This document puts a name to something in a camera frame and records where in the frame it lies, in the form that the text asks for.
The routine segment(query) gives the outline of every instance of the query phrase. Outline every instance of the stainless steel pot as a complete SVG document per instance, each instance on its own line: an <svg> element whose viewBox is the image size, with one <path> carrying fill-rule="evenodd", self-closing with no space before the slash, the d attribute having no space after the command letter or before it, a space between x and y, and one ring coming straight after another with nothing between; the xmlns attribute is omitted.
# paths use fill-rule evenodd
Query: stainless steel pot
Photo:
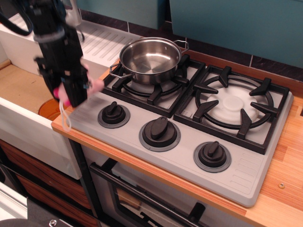
<svg viewBox="0 0 303 227"><path fill-rule="evenodd" d="M186 44L181 51L176 42ZM120 62L110 67L112 76L125 78L141 84L156 85L175 76L182 53L189 49L188 42L170 41L158 37L148 37L136 40L126 45L120 52ZM119 76L113 73L113 67L122 65L126 75Z"/></svg>

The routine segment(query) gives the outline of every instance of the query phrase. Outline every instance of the wooden drawer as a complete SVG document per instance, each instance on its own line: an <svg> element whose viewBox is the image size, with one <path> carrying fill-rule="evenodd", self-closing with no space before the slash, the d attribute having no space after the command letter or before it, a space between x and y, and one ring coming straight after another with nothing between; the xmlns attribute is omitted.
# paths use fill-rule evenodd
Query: wooden drawer
<svg viewBox="0 0 303 227"><path fill-rule="evenodd" d="M28 181L27 179L19 175L17 175L17 177L21 181L26 191L35 199L61 212L63 215L70 217L71 219L77 221L78 223L82 224L85 227L98 226L97 221L93 217L73 207L72 205L68 204L66 201L51 194L50 192L45 191L43 188Z"/></svg>
<svg viewBox="0 0 303 227"><path fill-rule="evenodd" d="M83 187L76 180L2 140L0 140L0 146L12 163L60 191L81 206L91 209Z"/></svg>

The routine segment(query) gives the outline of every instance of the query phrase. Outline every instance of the white string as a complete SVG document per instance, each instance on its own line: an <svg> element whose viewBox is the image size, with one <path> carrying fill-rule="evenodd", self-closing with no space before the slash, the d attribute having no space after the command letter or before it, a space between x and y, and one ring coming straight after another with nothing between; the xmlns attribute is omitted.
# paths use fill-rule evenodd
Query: white string
<svg viewBox="0 0 303 227"><path fill-rule="evenodd" d="M60 114L61 114L61 119L62 119L62 127L65 131L69 132L71 130L71 120L66 113L64 107L63 107L63 102L60 100L59 101L59 109L60 109ZM66 117L66 124L69 126L68 128L64 124L64 116Z"/></svg>

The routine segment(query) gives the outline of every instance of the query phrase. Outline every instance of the oven door handle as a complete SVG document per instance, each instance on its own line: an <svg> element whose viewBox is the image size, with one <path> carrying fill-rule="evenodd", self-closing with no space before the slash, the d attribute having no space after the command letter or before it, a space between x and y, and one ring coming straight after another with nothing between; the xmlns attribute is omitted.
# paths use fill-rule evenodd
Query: oven door handle
<svg viewBox="0 0 303 227"><path fill-rule="evenodd" d="M188 227L203 227L198 224L205 207L201 203L196 203L193 210L190 212L189 216L186 217L174 209L168 207L167 205L162 204L161 202L155 200L150 195L147 195L144 191L134 187L128 182L122 180L116 175L112 174L111 169L115 166L117 162L113 159L108 159L103 166L98 166L95 162L91 163L89 166L90 171L102 177L106 181L110 182L116 187L123 189L125 192L130 195L140 199L142 202L162 211L164 214L172 217L176 221Z"/></svg>

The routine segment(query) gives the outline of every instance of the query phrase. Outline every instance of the screw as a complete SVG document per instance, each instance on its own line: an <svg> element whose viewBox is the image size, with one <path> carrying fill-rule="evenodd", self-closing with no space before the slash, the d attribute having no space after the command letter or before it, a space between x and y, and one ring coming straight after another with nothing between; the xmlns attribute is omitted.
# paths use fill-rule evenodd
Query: screw
<svg viewBox="0 0 303 227"><path fill-rule="evenodd" d="M284 189L285 188L284 183L279 184L279 188Z"/></svg>
<svg viewBox="0 0 303 227"><path fill-rule="evenodd" d="M51 220L50 222L49 222L49 226L50 227L54 227L54 226L56 226L57 225L57 221L56 220Z"/></svg>

